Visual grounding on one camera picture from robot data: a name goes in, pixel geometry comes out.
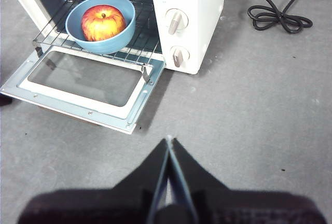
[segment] toaster oven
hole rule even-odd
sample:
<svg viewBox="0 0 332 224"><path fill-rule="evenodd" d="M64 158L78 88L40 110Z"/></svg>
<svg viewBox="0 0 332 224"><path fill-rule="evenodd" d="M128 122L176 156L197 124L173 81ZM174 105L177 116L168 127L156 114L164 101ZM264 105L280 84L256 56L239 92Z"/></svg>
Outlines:
<svg viewBox="0 0 332 224"><path fill-rule="evenodd" d="M40 33L35 51L1 93L131 134L164 68L196 74L224 0L130 0L135 34L113 54L93 54L66 33L84 0L19 0Z"/></svg>

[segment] open oven door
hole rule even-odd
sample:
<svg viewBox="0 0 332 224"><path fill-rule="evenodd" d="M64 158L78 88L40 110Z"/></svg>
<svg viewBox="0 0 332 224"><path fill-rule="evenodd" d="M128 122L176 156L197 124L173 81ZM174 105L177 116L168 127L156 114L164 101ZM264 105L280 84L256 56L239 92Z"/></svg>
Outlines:
<svg viewBox="0 0 332 224"><path fill-rule="evenodd" d="M50 46L33 52L1 93L131 134L164 67L139 55L124 61Z"/></svg>

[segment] black power cord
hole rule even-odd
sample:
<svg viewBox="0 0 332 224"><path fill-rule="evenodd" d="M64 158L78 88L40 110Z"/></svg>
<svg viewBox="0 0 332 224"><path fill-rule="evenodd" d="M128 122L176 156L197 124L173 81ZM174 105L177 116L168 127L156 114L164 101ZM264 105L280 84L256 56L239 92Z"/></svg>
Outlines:
<svg viewBox="0 0 332 224"><path fill-rule="evenodd" d="M264 5L253 5L249 7L247 13L253 20L253 26L256 30L263 31L272 26L281 23L282 27L290 34L296 34L302 31L303 28L309 28L312 26L312 21L308 18L286 14L289 7L294 3L295 0L290 0L283 11L279 11L272 0L266 0L271 7ZM260 12L253 14L252 11L255 9L262 9L268 12ZM258 26L257 23L268 23L264 26Z"/></svg>

